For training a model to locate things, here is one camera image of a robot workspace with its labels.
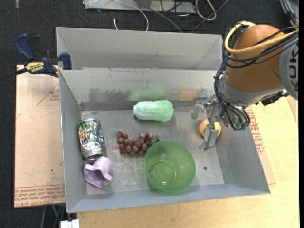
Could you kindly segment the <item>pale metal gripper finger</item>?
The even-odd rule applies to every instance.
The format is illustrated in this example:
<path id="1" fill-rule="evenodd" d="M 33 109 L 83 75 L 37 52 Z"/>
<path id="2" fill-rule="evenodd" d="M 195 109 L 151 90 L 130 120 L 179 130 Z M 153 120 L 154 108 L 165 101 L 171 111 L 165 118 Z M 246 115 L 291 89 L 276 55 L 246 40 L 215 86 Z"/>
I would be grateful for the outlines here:
<path id="1" fill-rule="evenodd" d="M 216 129 L 214 124 L 207 124 L 204 128 L 200 127 L 199 132 L 204 133 L 204 142 L 199 146 L 201 150 L 206 151 L 215 147 L 219 130 Z"/>
<path id="2" fill-rule="evenodd" d="M 204 106 L 202 104 L 195 104 L 193 109 L 191 110 L 191 118 L 193 120 L 198 119 L 199 114 L 204 110 Z"/>

